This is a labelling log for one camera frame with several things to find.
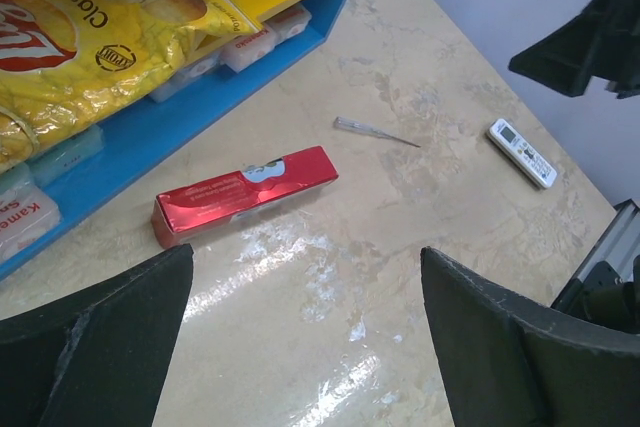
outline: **table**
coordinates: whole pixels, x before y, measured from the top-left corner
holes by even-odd
[[[486,139],[498,117],[556,167],[549,191]],[[156,193],[318,144],[341,175],[319,198],[194,242],[154,426],[452,425],[420,248],[548,304],[614,211],[433,0],[348,0],[325,46],[0,283],[2,317],[159,252]]]

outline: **red metallic box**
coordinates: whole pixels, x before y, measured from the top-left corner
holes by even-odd
[[[273,206],[293,194],[338,178],[322,147],[311,147],[262,167],[203,180],[156,196],[151,223],[165,249],[245,212]]]

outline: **yellow plastic packaging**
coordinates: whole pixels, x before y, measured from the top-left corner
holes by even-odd
[[[230,0],[0,0],[0,172],[165,82],[205,34],[258,30]]]

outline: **screwdriver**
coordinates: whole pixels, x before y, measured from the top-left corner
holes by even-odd
[[[420,148],[418,144],[414,144],[413,142],[409,142],[408,140],[388,134],[387,132],[377,129],[371,125],[363,124],[362,122],[357,122],[355,120],[345,119],[344,117],[336,117],[336,120],[333,121],[333,126],[336,129],[348,130],[350,132],[357,132],[359,134],[373,135],[374,137],[380,137],[382,139],[391,139],[397,142],[402,142],[403,144]]]

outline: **remote control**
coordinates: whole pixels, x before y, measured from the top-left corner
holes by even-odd
[[[537,185],[543,189],[553,185],[556,170],[506,120],[496,120],[487,134]]]

